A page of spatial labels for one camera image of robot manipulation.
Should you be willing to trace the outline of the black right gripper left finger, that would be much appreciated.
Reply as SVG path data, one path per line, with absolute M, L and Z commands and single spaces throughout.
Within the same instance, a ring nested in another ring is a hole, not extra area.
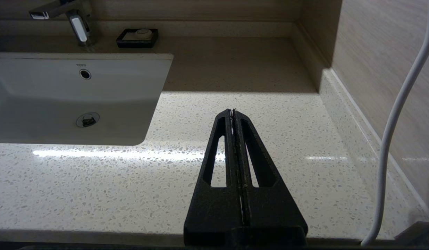
M 232 128 L 232 110 L 220 112 L 213 123 L 184 223 L 185 241 L 227 241 L 230 231 L 243 224 Z M 224 138 L 225 146 L 226 186 L 212 187 L 213 168 L 221 137 Z

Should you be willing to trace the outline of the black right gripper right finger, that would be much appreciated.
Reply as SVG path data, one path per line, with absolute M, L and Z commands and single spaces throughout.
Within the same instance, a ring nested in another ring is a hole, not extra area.
M 248 239 L 304 241 L 308 225 L 251 119 L 234 110 L 233 122 Z

